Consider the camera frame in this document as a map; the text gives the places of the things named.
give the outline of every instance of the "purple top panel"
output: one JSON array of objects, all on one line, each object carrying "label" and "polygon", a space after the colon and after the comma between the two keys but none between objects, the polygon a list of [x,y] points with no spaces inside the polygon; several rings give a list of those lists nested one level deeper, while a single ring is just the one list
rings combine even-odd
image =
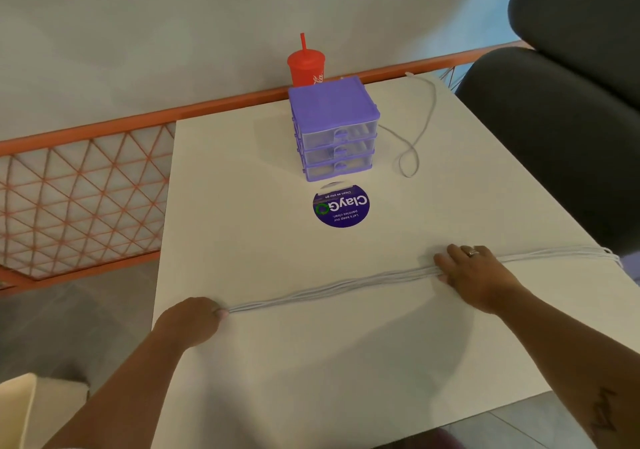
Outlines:
[{"label": "purple top panel", "polygon": [[357,76],[289,89],[300,134],[377,121],[378,107]]}]

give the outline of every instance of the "orange metal frame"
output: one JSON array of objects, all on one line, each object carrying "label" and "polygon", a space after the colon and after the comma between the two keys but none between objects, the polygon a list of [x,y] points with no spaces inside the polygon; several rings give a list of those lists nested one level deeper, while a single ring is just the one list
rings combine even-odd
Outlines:
[{"label": "orange metal frame", "polygon": [[[498,48],[508,46],[528,47],[523,41],[514,41],[498,46],[487,48],[478,48],[452,55],[442,57],[428,58],[426,60],[418,60],[399,65],[391,65],[388,67],[376,68],[373,70],[356,73],[363,83],[372,83],[375,81],[390,80],[404,76],[406,72],[425,73],[429,71],[446,69],[475,62],[484,54]],[[28,137],[21,137],[0,142],[0,156],[9,154],[18,154],[46,147],[61,146],[70,142],[76,142],[85,139],[93,139],[101,136],[128,132],[146,127],[158,126],[175,122],[182,119],[199,117],[211,113],[224,112],[227,110],[235,110],[238,108],[260,105],[264,103],[286,100],[288,87],[279,87],[277,89],[263,90],[260,92],[252,92],[233,97],[226,97],[217,100],[210,100],[193,105],[169,108],[158,112],[143,113],[114,119],[112,121],[98,122],[85,126],[74,127],[59,131],[48,132]],[[143,254],[137,257],[117,260],[111,263],[89,267],[83,270],[77,270],[68,274],[57,275],[40,281],[33,280],[19,272],[0,266],[0,281],[13,284],[14,287],[0,290],[0,297],[10,295],[26,290],[48,287],[53,284],[73,281],[87,275],[102,274],[123,267],[131,267],[146,261],[158,259],[160,251]]]}]

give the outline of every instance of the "purple sticker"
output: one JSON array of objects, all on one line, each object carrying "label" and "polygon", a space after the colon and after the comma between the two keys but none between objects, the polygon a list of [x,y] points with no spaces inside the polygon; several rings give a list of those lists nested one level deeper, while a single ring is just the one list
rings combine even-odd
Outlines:
[{"label": "purple sticker", "polygon": [[329,226],[337,228],[353,227],[367,216],[369,197],[359,186],[316,195],[314,213]]}]

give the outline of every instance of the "gray tile floor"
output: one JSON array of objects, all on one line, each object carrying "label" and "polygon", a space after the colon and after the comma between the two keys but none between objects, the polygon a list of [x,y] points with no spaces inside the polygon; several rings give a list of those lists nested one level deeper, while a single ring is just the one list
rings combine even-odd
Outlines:
[{"label": "gray tile floor", "polygon": [[[34,372],[95,392],[149,332],[157,269],[151,262],[0,299],[0,382]],[[595,447],[551,392],[446,429],[467,449]]]}]

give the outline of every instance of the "geometric wire partition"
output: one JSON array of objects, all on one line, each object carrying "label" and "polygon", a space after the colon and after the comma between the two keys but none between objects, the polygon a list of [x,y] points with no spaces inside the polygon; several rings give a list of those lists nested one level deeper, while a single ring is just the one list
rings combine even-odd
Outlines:
[{"label": "geometric wire partition", "polygon": [[174,135],[166,124],[0,157],[0,264],[40,280],[159,250]]}]

